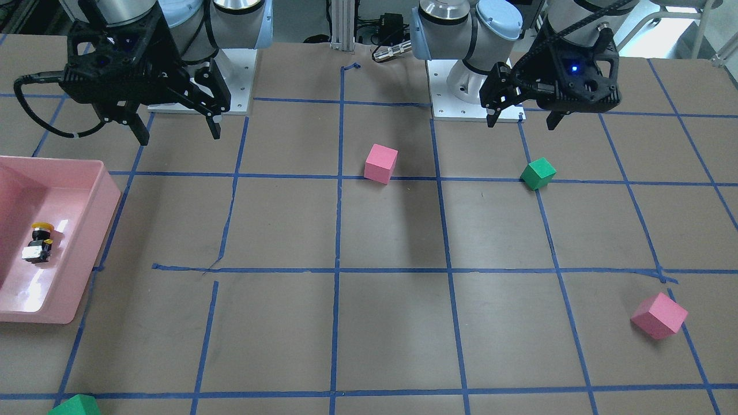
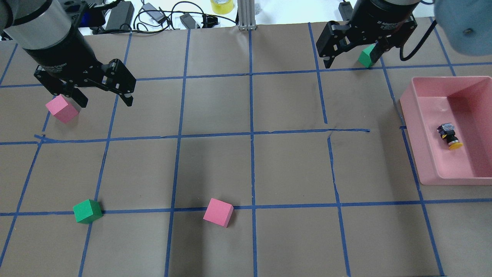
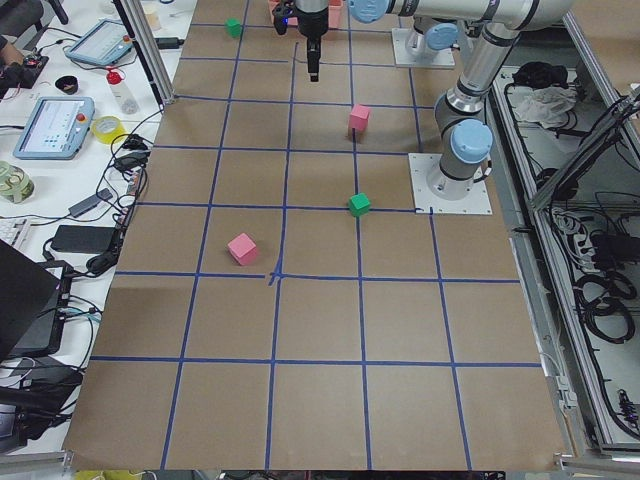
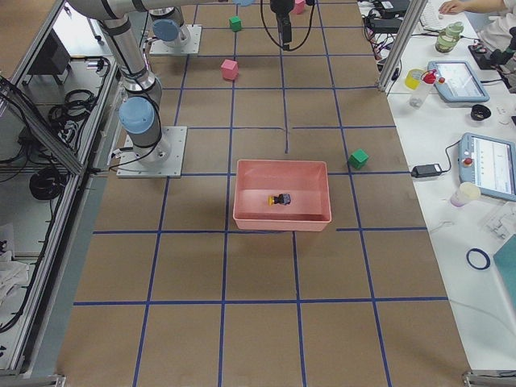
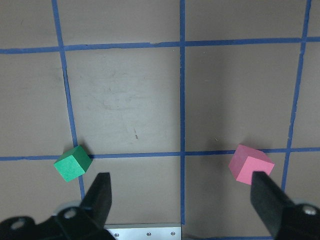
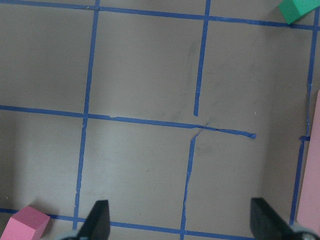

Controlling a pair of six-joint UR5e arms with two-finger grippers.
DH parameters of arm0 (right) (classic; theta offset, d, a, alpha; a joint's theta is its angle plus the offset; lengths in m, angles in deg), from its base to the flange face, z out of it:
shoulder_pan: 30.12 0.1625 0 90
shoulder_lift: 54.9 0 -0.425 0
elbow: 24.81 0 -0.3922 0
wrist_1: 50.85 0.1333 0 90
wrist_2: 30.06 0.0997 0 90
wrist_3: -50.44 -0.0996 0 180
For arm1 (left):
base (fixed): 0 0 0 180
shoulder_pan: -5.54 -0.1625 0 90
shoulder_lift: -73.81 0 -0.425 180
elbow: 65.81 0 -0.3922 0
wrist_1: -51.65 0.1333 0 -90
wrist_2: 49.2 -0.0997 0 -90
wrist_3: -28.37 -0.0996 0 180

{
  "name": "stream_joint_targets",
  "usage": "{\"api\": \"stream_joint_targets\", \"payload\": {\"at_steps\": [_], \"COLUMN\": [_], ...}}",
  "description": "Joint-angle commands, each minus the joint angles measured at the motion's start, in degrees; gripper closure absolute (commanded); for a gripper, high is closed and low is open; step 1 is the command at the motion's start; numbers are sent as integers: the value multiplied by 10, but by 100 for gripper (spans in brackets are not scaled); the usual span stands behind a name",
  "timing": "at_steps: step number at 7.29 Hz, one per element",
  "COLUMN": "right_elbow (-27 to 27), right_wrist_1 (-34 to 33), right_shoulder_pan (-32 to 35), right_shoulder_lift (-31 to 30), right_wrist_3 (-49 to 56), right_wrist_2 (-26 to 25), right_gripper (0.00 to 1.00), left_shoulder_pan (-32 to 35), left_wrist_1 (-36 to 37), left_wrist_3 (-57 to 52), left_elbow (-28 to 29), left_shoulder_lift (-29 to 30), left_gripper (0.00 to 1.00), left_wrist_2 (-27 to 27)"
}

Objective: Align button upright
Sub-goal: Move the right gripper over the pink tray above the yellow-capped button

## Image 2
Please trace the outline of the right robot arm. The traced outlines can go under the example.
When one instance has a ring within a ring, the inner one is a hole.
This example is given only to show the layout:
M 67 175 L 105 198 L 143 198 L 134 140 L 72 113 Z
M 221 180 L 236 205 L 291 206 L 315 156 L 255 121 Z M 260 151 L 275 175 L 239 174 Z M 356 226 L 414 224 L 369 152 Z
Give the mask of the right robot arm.
M 359 0 L 355 6 L 343 1 L 339 12 L 345 23 L 329 21 L 316 42 L 318 56 L 330 68 L 336 56 L 357 46 L 370 45 L 362 55 L 368 67 L 383 53 L 399 49 L 399 59 L 408 61 L 420 50 L 436 26 L 441 26 L 452 48 L 468 56 L 491 54 L 490 0 L 435 0 L 434 21 L 408 54 L 404 46 L 417 28 L 413 11 L 419 0 Z

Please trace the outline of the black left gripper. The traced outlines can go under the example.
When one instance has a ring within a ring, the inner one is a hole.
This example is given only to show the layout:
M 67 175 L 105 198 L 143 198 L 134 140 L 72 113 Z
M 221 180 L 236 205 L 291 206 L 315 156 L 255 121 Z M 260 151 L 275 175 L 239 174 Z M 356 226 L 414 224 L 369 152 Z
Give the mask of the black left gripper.
M 117 94 L 127 107 L 133 105 L 136 79 L 130 70 L 119 58 L 98 60 L 77 29 L 70 29 L 53 46 L 24 51 L 38 64 L 35 78 L 53 95 L 65 95 L 85 108 L 88 98 L 79 88 L 97 87 Z

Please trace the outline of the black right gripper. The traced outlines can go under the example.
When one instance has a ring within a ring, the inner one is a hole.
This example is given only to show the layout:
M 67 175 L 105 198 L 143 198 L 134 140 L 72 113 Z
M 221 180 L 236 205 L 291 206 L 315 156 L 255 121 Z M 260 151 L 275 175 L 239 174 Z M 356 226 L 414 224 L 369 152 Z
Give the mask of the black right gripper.
M 318 54 L 329 69 L 338 54 L 361 45 L 374 44 L 370 67 L 388 51 L 388 42 L 380 40 L 399 32 L 418 5 L 416 0 L 348 0 L 338 5 L 342 22 L 329 21 L 316 42 Z

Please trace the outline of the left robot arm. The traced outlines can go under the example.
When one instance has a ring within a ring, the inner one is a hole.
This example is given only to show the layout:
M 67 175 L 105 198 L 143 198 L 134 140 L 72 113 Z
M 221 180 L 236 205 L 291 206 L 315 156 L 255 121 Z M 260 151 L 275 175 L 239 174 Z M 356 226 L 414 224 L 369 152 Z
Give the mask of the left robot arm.
M 80 88 L 97 87 L 133 104 L 136 79 L 115 58 L 100 62 L 91 46 L 57 0 L 2 0 L 1 31 L 38 64 L 35 78 L 53 95 L 86 107 Z

